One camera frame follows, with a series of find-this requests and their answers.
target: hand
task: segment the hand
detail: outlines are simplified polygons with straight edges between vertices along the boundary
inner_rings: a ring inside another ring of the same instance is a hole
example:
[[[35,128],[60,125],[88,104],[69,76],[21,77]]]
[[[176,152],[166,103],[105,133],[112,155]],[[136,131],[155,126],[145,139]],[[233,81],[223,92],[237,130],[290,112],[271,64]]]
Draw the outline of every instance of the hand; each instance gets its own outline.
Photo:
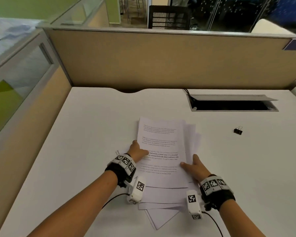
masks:
[[[129,150],[127,151],[127,154],[132,157],[135,163],[140,161],[144,156],[149,155],[149,151],[143,150],[139,147],[139,144],[137,143],[137,140],[134,140],[131,146],[129,147]]]
[[[198,182],[206,179],[211,173],[209,170],[203,165],[203,163],[199,160],[199,157],[194,154],[193,155],[193,164],[189,165],[185,162],[181,162],[180,166],[190,175],[192,175]]]

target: desk notch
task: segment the desk notch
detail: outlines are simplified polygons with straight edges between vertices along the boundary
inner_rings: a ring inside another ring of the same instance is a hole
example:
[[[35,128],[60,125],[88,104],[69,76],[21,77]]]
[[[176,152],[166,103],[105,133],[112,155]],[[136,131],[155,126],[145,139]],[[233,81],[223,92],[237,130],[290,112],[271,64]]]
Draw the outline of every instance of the desk notch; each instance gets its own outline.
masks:
[[[191,111],[278,111],[266,95],[187,95]]]

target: green wall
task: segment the green wall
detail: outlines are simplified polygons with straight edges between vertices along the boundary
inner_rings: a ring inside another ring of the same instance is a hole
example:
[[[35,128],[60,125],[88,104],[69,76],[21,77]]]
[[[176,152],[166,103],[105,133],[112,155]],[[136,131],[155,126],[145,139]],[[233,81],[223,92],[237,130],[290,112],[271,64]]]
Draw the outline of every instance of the green wall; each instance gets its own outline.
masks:
[[[118,0],[105,0],[110,23],[120,23],[120,8]]]
[[[0,0],[0,17],[47,19],[77,0]]]

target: black mesh chair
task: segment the black mesh chair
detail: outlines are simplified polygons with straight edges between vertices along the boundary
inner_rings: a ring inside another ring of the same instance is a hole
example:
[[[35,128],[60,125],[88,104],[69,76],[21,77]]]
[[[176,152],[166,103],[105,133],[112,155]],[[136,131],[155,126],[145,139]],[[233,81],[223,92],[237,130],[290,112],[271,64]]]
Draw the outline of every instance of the black mesh chair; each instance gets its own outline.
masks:
[[[148,28],[189,30],[191,10],[188,7],[150,6]]]

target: green panel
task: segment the green panel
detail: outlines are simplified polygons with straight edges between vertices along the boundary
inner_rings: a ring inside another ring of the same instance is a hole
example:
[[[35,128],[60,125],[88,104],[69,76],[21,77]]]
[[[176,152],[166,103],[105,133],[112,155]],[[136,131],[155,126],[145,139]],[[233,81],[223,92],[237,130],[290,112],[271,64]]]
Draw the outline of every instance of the green panel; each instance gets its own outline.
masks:
[[[77,0],[0,0],[0,17],[48,19]]]
[[[105,0],[110,23],[120,23],[121,14],[118,0]]]
[[[0,130],[22,103],[23,98],[4,80],[0,81]]]

